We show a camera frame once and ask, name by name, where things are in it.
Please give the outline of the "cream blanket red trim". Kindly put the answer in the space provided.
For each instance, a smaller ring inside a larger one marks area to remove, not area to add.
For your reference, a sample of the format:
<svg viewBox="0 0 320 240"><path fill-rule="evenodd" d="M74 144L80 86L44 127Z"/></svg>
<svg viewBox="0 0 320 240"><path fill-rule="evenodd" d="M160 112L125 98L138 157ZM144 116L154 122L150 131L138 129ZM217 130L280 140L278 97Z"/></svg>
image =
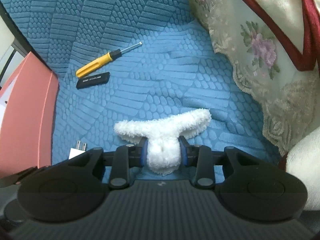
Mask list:
<svg viewBox="0 0 320 240"><path fill-rule="evenodd" d="M287 150L286 170L308 191L306 210L319 209L319 0L242 0L276 36L295 71L284 72L284 102L272 114Z"/></svg>

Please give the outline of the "white plug charger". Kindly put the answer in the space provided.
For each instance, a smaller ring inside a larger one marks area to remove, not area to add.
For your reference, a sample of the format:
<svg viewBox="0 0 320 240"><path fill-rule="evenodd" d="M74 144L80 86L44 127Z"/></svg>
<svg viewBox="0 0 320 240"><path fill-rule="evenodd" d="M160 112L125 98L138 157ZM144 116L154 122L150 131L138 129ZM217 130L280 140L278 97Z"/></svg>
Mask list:
<svg viewBox="0 0 320 240"><path fill-rule="evenodd" d="M70 149L68 159L72 159L78 155L83 154L86 151L87 144L78 140L74 148Z"/></svg>

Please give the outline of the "floral lace cushion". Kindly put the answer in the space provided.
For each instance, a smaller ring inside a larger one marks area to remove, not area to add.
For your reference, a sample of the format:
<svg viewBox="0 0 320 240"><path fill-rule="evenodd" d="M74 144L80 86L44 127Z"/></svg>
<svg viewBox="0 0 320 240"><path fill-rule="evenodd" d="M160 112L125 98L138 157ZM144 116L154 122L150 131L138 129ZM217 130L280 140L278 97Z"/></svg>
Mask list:
<svg viewBox="0 0 320 240"><path fill-rule="evenodd" d="M281 87L284 72L296 69L276 36L242 0L189 0L190 7L208 30L213 50L226 55L233 66L233 79L244 92L253 96L263 110L263 135L281 154L287 153L280 124L272 114L284 102Z"/></svg>

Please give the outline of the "yellow handled screwdriver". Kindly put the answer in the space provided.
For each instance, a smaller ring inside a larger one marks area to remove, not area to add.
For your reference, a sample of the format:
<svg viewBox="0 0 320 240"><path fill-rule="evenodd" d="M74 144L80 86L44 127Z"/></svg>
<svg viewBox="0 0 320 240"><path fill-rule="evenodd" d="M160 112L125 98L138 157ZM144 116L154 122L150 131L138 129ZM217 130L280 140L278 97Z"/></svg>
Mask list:
<svg viewBox="0 0 320 240"><path fill-rule="evenodd" d="M140 47L143 44L143 42L138 42L137 44L134 44L130 47L127 47L125 49L117 49L114 51L110 51L107 54L89 62L88 64L84 65L80 69L78 69L75 72L76 77L82 78L97 69L101 68L102 66L115 61L116 59L122 57L123 54L128 53L129 51L132 51L138 47Z"/></svg>

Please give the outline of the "black rectangular stick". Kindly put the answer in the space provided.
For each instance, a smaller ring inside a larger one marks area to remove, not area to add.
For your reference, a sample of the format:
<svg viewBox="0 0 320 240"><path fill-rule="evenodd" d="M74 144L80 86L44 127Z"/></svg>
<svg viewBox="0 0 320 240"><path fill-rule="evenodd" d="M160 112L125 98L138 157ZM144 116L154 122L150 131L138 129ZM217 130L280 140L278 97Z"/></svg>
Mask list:
<svg viewBox="0 0 320 240"><path fill-rule="evenodd" d="M110 78L110 73L100 73L97 75L91 75L87 77L80 78L76 84L77 89L84 89L96 85L102 85L108 83Z"/></svg>

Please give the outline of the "white fluffy cloth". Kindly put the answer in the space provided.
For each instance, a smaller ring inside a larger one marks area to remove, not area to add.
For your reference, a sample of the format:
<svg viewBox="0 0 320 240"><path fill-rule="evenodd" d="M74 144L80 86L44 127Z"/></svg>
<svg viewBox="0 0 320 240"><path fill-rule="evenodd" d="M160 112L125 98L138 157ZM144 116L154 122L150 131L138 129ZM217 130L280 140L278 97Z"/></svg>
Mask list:
<svg viewBox="0 0 320 240"><path fill-rule="evenodd" d="M211 119L210 111L201 108L157 120L119 121L114 131L121 139L133 144L146 138L146 164L152 172L165 176L176 171L182 162L179 137L190 139L199 135L206 130Z"/></svg>

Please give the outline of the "pink storage box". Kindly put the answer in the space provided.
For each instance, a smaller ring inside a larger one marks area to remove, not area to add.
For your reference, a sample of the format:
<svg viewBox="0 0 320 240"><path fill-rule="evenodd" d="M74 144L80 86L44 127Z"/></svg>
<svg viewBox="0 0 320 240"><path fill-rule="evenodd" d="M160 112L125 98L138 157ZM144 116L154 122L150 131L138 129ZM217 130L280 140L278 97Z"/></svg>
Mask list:
<svg viewBox="0 0 320 240"><path fill-rule="evenodd" d="M1 123L1 177L52 163L52 134L59 82L33 53L1 89L11 93Z"/></svg>

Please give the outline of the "blue textured sofa cover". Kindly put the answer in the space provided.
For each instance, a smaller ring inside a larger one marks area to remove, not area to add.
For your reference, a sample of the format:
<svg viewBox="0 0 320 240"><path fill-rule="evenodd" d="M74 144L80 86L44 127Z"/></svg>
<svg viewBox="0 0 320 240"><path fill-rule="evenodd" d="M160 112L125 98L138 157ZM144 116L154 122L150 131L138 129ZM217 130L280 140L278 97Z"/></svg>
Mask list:
<svg viewBox="0 0 320 240"><path fill-rule="evenodd" d="M77 140L115 150L121 120L153 120L210 110L212 120L191 144L234 146L276 164L278 149L262 134L263 114L235 84L233 68L214 53L188 0L1 0L30 45L59 78L52 162L66 160ZM109 72L108 83L77 89L75 72L117 49L143 44L84 76Z"/></svg>

